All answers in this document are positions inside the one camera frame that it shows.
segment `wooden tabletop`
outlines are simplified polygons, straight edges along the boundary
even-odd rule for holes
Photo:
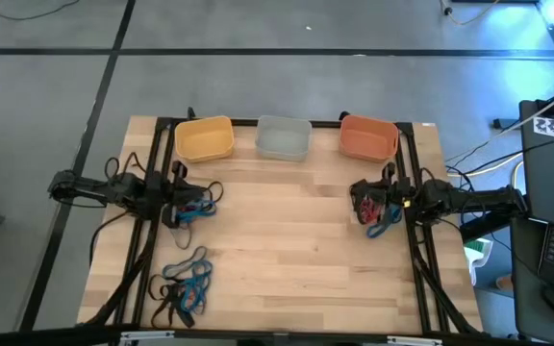
[[[123,160],[134,151],[141,162],[147,161],[155,121],[149,116],[131,118]],[[420,166],[446,180],[437,128],[415,124],[414,129]],[[235,127],[232,157],[187,164],[190,183],[220,181],[225,189],[217,214],[192,223],[189,249],[177,248],[166,226],[158,231],[151,274],[188,258],[199,245],[209,248],[212,283],[205,313],[194,315],[194,328],[420,334],[405,222],[368,239],[348,194],[349,186],[362,178],[379,180],[384,164],[341,155],[339,130],[318,128],[305,161],[267,160],[255,152],[255,132],[254,127]],[[407,144],[401,142],[409,169]],[[130,171],[142,176],[135,168]],[[108,207],[105,219],[120,212]],[[124,217],[101,232],[79,322],[91,318],[119,284],[133,223],[132,217]],[[461,236],[445,224],[434,226],[433,234],[442,285],[480,330]],[[135,290],[128,300],[126,321],[131,318]],[[427,298],[437,329],[428,287]],[[157,305],[146,297],[143,327],[150,327]],[[167,327],[165,314],[157,324]],[[176,316],[174,327],[184,328]]]

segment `cable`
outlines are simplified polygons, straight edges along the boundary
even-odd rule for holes
[[[482,10],[480,13],[478,13],[478,15],[474,16],[473,18],[471,18],[470,20],[466,20],[464,22],[461,22],[459,20],[457,20],[453,15],[452,15],[452,8],[447,6],[444,2],[444,0],[440,0],[440,5],[441,5],[441,12],[444,14],[444,15],[447,15],[450,20],[452,20],[453,23],[457,24],[457,25],[467,25],[477,19],[480,19],[482,18],[483,15],[485,15],[490,9],[492,9],[493,6],[497,5],[497,3],[499,2],[500,0],[495,0],[492,4],[490,4],[488,7],[486,7],[484,10]]]
[[[515,259],[518,260],[520,262],[520,264],[522,264],[525,268],[527,268],[527,270],[534,274],[534,276],[538,276],[538,273],[536,273],[536,271],[532,270],[527,264],[525,264],[525,261],[522,260],[517,254],[516,252],[513,252],[512,251],[512,248],[508,245],[506,245],[506,243],[504,243],[503,241],[499,241],[499,239],[497,239],[495,237],[495,232],[491,232],[491,237],[493,240],[495,240],[497,243],[499,243],[500,245],[502,245],[503,247],[505,247],[508,251],[510,251],[511,254],[515,255]]]
[[[474,150],[471,151],[471,153],[465,155],[464,157],[462,157],[460,160],[457,161],[457,163],[454,164],[454,166],[458,166],[459,163],[465,161],[467,158],[469,158],[470,156],[472,156],[478,149],[480,148],[484,148],[485,145],[489,144],[488,142],[486,143],[483,143],[481,145],[478,145]]]
[[[132,164],[132,167],[138,167],[139,170],[141,170],[143,173],[146,173],[146,170],[144,169],[144,167],[142,167],[142,164],[140,164],[139,156],[136,155],[136,152],[130,153],[130,156],[127,157],[125,164],[123,164],[123,173],[127,171],[127,166],[130,164],[131,159],[134,159],[134,161],[136,161],[136,163]]]
[[[181,275],[191,272],[191,277],[180,283],[185,288],[181,300],[181,309],[185,312],[201,314],[207,305],[207,291],[213,271],[213,265],[206,260],[208,251],[206,247],[198,246],[190,258],[176,264],[167,264],[162,269],[162,277],[174,281],[181,280]]]
[[[119,167],[120,167],[119,159],[116,157],[110,157],[106,160],[106,163],[104,163],[104,175],[106,176],[108,183],[111,183],[114,177],[116,177],[117,175],[120,181],[122,179],[123,173],[127,172],[127,167],[130,165],[130,161],[132,159],[136,161],[136,163],[132,164],[132,166],[138,167],[142,172],[146,173],[146,170],[140,164],[139,156],[136,154],[136,152],[131,152],[130,155],[127,157],[127,159],[125,160],[125,164],[123,164],[123,170],[121,171],[121,173],[118,173]],[[108,169],[109,166],[111,165],[111,162],[114,162],[116,164],[113,174],[109,173],[109,169]]]
[[[466,191],[466,190],[463,190],[461,189],[461,191],[465,192],[467,194],[468,197],[471,197],[471,198],[468,198],[466,199],[466,201],[463,203],[463,206],[461,207],[461,224],[465,224],[465,210],[466,210],[466,207],[467,207],[467,204],[469,203],[469,201],[471,201],[472,199],[475,199],[478,201],[478,203],[480,204],[480,206],[482,207],[482,215],[478,216],[476,215],[475,213],[471,213],[476,219],[479,219],[481,217],[484,217],[486,214],[487,214],[487,206],[485,206],[484,203],[482,203],[482,201],[480,200],[480,198],[478,198],[478,196],[476,195],[473,195],[473,194],[470,194],[470,192],[475,192],[475,189],[473,188],[473,186],[471,187],[471,191]]]
[[[114,221],[120,219],[121,217],[128,214],[128,211],[124,211],[121,214],[111,218],[110,220],[105,221],[103,224],[101,224],[94,232],[93,236],[91,237],[91,245],[88,249],[88,266],[91,267],[91,263],[93,262],[93,248],[95,247],[95,240],[97,239],[97,235],[108,225],[112,224]]]
[[[445,167],[448,168],[448,171],[453,170],[453,171],[458,173],[456,175],[453,174],[453,176],[456,176],[456,177],[459,177],[461,179],[466,180],[466,183],[462,184],[462,185],[459,185],[459,188],[463,188],[463,186],[469,185],[469,191],[473,191],[473,184],[471,183],[471,180],[469,179],[469,176],[467,174],[465,174],[462,171],[460,171],[459,169],[457,169],[455,167],[452,167],[452,166],[449,166],[449,165],[446,165]]]
[[[515,169],[512,171],[512,186],[516,188],[516,179],[518,178],[518,169],[523,165],[523,161],[516,164]]]
[[[474,169],[472,169],[472,170],[470,170],[470,171],[467,171],[465,174],[469,174],[469,173],[475,172],[475,171],[477,171],[478,169],[481,169],[481,168],[483,168],[483,167],[485,167],[485,166],[487,166],[487,165],[489,165],[489,164],[491,164],[491,163],[495,163],[495,162],[497,162],[497,161],[502,161],[502,160],[504,160],[504,159],[506,159],[506,158],[509,158],[510,156],[513,156],[513,155],[516,155],[516,154],[525,154],[525,153],[527,153],[527,152],[529,152],[529,151],[531,151],[531,150],[534,150],[534,149],[537,149],[537,148],[542,148],[543,146],[550,145],[550,144],[554,144],[554,140],[547,141],[547,142],[542,143],[542,144],[534,145],[534,146],[529,147],[529,148],[527,148],[527,149],[519,150],[519,151],[513,152],[513,153],[511,153],[511,154],[504,155],[504,156],[502,156],[501,158],[497,158],[497,159],[495,159],[495,160],[488,161],[488,162],[483,163],[483,164],[479,165],[478,167],[476,167],[476,168],[474,168]]]
[[[484,146],[486,144],[488,144],[489,142],[491,142],[492,140],[500,137],[500,136],[504,136],[505,134],[509,133],[511,130],[514,130],[514,129],[517,129],[521,126],[523,126],[524,124],[528,123],[529,121],[531,121],[535,116],[539,116],[541,114],[544,114],[546,111],[548,111],[549,109],[551,109],[552,107],[554,106],[554,100],[552,102],[550,102],[548,105],[546,105],[544,108],[542,108],[541,110],[535,112],[533,115],[530,115],[529,117],[525,118],[524,120],[522,121],[519,121],[517,122],[516,124],[508,127],[507,129],[505,129],[504,131],[500,132],[499,134],[495,135],[495,136],[492,136],[491,138],[489,138],[487,141],[485,141],[484,143],[482,143],[481,145]],[[481,145],[476,145],[472,148],[469,148],[467,150],[465,150],[463,153],[459,154],[459,155],[455,155],[453,156],[452,158],[446,160],[446,162],[449,162],[449,161],[453,161],[463,155],[466,155],[468,154],[470,151],[472,150],[476,150],[477,147],[481,146]]]
[[[219,195],[214,199],[213,186],[218,185],[220,187]],[[217,202],[223,197],[224,189],[221,182],[212,182],[207,187],[196,186],[195,188],[201,189],[202,193],[205,195],[205,198],[196,199],[193,201],[187,202],[184,206],[174,207],[168,205],[164,208],[163,211],[163,220],[164,215],[169,215],[166,217],[167,221],[164,221],[165,225],[168,226],[170,234],[174,239],[175,245],[181,250],[187,250],[191,244],[193,238],[193,231],[191,229],[191,223],[197,217],[208,217],[215,215],[217,213]],[[187,233],[187,241],[180,242],[179,234]]]
[[[508,162],[510,162],[510,161],[513,161],[514,159],[518,158],[518,157],[521,156],[521,155],[522,155],[522,153],[518,153],[518,154],[512,156],[511,158],[509,158],[509,159],[507,159],[507,160],[505,160],[505,161],[499,163],[498,165],[495,165],[495,166],[490,167],[490,168],[487,168],[487,169],[483,169],[483,170],[481,170],[481,171],[469,173],[469,174],[467,174],[467,176],[468,176],[468,177],[475,177],[475,176],[478,176],[478,175],[481,175],[481,174],[489,173],[489,172],[491,172],[491,171],[493,171],[493,170],[495,170],[495,169],[497,169],[497,168],[499,168],[499,167],[505,165],[506,163],[508,163]],[[459,174],[448,174],[448,177],[459,178],[459,177],[462,177],[462,176],[459,175]]]
[[[441,222],[444,222],[444,223],[447,223],[448,225],[450,225],[450,226],[456,228],[457,231],[459,231],[459,234],[461,233],[461,229],[459,228],[459,226],[455,225],[453,222],[448,221],[448,220],[444,220],[444,219],[442,219],[442,218],[438,218],[437,220],[438,220],[438,221],[441,221]]]
[[[55,10],[52,10],[52,11],[49,11],[49,12],[44,12],[44,13],[39,13],[39,14],[35,14],[35,15],[30,15],[30,16],[26,16],[26,17],[14,17],[14,16],[9,16],[9,15],[3,14],[3,13],[0,13],[0,17],[4,18],[4,19],[8,19],[8,20],[14,20],[14,21],[37,19],[37,18],[41,18],[41,17],[44,17],[44,16],[49,15],[49,14],[59,12],[59,11],[65,9],[66,7],[78,4],[79,2],[80,2],[80,0],[72,0],[68,3],[66,3],[66,4],[63,4],[59,7],[57,7]]]

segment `sticker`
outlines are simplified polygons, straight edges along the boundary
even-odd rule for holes
[[[554,119],[534,116],[534,132],[539,135],[554,136]]]

